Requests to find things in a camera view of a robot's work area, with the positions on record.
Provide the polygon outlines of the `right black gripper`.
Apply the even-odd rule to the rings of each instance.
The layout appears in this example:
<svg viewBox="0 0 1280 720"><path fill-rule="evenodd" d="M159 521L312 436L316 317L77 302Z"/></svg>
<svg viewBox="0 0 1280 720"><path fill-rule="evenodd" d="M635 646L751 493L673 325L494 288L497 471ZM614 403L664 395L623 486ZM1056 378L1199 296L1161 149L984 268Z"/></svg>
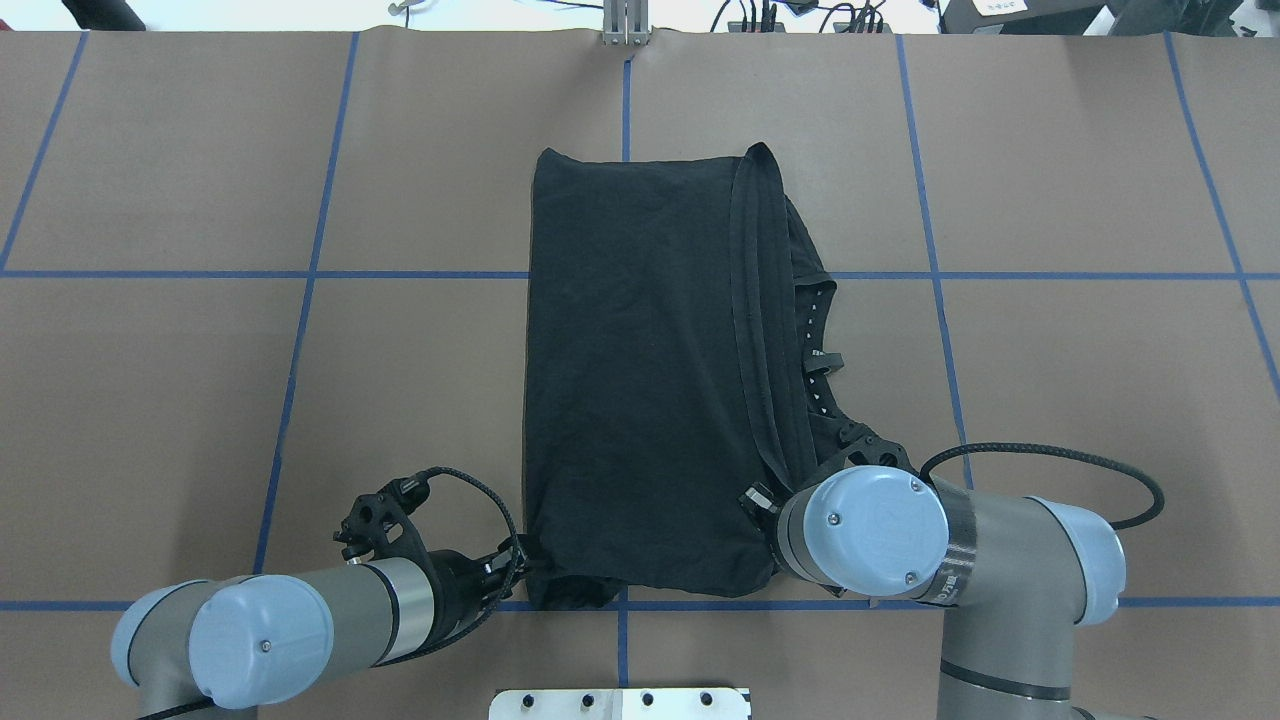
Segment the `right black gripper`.
<svg viewBox="0 0 1280 720"><path fill-rule="evenodd" d="M780 502L762 483L739 496L741 510L765 538L774 561L797 561L794 533L801 527L801 514L792 500Z"/></svg>

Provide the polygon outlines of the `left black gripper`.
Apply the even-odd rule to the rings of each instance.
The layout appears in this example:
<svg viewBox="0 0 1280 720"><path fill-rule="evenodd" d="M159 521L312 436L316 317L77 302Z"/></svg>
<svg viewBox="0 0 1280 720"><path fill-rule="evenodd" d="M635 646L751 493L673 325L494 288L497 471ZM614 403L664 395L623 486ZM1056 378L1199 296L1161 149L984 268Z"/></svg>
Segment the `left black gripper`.
<svg viewBox="0 0 1280 720"><path fill-rule="evenodd" d="M518 584L530 573L550 566L550 555L532 536L502 541L493 553L471 559L456 550L428 553L435 598L435 615L429 641L453 641L472 632L512 577Z"/></svg>

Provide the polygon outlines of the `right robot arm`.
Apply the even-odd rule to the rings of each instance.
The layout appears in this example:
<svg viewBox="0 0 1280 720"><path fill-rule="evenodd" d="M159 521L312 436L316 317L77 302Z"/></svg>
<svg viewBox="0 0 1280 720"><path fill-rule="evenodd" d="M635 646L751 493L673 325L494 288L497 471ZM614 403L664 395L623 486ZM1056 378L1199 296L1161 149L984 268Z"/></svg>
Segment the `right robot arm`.
<svg viewBox="0 0 1280 720"><path fill-rule="evenodd" d="M828 591L943 611L940 719L1091 719L1075 634L1126 587L1116 530L1087 509L855 466L788 498L739 500L780 566Z"/></svg>

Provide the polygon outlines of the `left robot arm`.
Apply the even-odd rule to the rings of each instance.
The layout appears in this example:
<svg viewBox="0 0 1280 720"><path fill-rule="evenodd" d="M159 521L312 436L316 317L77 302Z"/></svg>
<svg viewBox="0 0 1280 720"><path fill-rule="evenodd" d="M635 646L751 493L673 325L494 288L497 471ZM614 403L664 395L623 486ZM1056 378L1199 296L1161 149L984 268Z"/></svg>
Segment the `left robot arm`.
<svg viewBox="0 0 1280 720"><path fill-rule="evenodd" d="M253 719L316 684L444 650L543 561L518 536L480 559L436 550L422 562L183 582L124 611L110 660L146 719Z"/></svg>

